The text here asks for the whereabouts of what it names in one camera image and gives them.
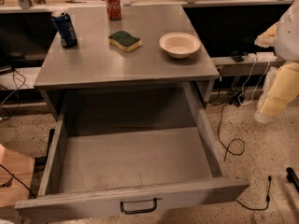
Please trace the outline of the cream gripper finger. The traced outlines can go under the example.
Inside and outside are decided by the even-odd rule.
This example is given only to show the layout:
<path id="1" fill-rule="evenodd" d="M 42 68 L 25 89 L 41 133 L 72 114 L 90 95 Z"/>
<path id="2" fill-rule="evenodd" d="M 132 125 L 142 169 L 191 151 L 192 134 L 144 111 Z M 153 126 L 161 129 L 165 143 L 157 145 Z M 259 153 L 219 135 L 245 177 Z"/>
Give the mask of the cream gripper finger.
<path id="1" fill-rule="evenodd" d="M 276 45 L 277 28 L 278 23 L 276 22 L 261 35 L 258 35 L 254 44 L 262 48 L 274 47 Z"/>
<path id="2" fill-rule="evenodd" d="M 286 63 L 280 68 L 271 67 L 257 104 L 255 118 L 267 123 L 278 117 L 299 95 L 299 63 Z"/>

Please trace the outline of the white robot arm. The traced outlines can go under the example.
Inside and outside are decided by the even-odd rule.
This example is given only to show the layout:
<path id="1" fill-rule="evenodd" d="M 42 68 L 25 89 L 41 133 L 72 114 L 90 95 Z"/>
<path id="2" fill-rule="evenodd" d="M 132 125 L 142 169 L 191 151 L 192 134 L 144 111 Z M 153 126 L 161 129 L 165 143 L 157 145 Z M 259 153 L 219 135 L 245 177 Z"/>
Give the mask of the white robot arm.
<path id="1" fill-rule="evenodd" d="M 274 47 L 276 55 L 286 61 L 266 75 L 255 114 L 257 121 L 266 123 L 278 117 L 299 95 L 299 0 L 292 3 L 278 22 L 258 35 L 254 44 Z"/>

